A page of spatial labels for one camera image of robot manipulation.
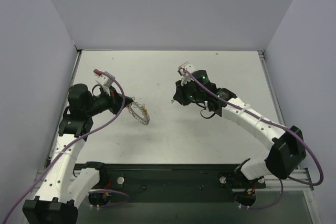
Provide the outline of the silver round keyring disc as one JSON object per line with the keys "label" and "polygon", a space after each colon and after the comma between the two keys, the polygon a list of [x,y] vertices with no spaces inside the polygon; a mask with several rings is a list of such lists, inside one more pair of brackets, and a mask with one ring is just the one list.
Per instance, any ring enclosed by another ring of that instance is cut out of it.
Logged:
{"label": "silver round keyring disc", "polygon": [[143,125],[148,125],[150,122],[150,115],[147,110],[147,114],[142,113],[142,108],[145,107],[145,104],[141,104],[136,102],[135,100],[133,103],[129,106],[127,106],[128,112],[131,114],[131,116],[136,119],[139,123]]}

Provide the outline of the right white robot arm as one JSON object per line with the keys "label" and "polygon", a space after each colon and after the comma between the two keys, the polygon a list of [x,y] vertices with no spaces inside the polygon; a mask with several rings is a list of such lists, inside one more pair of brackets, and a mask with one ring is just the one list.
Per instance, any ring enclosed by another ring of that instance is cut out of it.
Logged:
{"label": "right white robot arm", "polygon": [[212,115],[224,117],[254,136],[268,150],[267,157],[247,159],[237,168],[247,181],[266,175],[286,179],[306,157],[300,129],[279,125],[253,110],[235,93],[218,88],[205,70],[180,67],[181,80],[175,83],[173,99],[182,106],[197,104]]}

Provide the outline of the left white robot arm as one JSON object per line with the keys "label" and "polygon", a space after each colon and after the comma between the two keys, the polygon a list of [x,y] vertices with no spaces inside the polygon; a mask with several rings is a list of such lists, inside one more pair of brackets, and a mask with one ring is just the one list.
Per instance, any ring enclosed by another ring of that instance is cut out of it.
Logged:
{"label": "left white robot arm", "polygon": [[104,111],[117,116],[133,103],[131,97],[118,93],[110,81],[98,86],[97,96],[83,83],[69,88],[55,152],[34,198],[25,200],[23,205],[28,223],[76,223],[78,208],[85,198],[95,207],[109,203],[112,180],[104,163],[85,163],[79,176],[71,181],[77,158],[93,126],[92,118]]}

